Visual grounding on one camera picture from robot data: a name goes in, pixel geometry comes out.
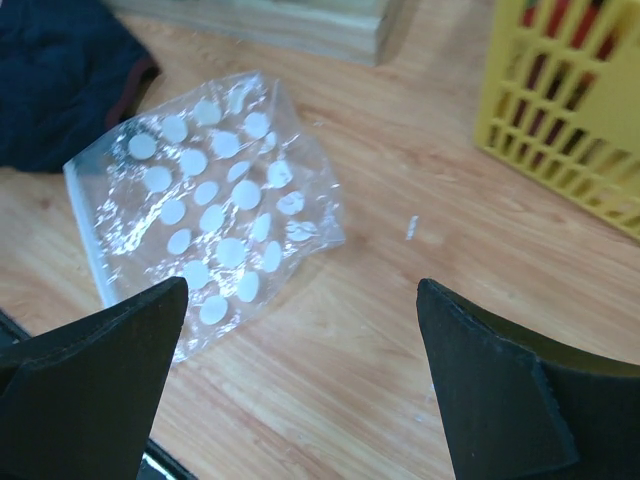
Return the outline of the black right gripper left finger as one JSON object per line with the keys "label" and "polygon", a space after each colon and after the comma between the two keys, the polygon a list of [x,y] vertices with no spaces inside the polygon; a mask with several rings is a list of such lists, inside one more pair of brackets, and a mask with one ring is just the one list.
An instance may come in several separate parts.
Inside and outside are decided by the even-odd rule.
{"label": "black right gripper left finger", "polygon": [[157,479],[189,476],[149,436],[188,303],[171,277],[38,336],[1,317],[1,476]]}

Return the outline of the clear dotted zip top bag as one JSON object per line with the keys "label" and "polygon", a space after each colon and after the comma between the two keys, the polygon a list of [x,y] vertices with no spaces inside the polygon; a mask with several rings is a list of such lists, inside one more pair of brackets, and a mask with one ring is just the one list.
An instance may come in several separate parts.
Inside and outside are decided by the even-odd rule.
{"label": "clear dotted zip top bag", "polygon": [[175,362],[254,317],[305,258],[345,240],[329,159],[280,80],[260,71],[120,123],[63,172],[105,306],[186,280]]}

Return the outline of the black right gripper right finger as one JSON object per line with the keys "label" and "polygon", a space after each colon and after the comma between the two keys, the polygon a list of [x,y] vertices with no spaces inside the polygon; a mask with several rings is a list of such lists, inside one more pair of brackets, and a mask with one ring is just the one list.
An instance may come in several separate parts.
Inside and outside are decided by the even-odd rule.
{"label": "black right gripper right finger", "polygon": [[639,368],[422,280],[417,315],[459,479],[635,479]]}

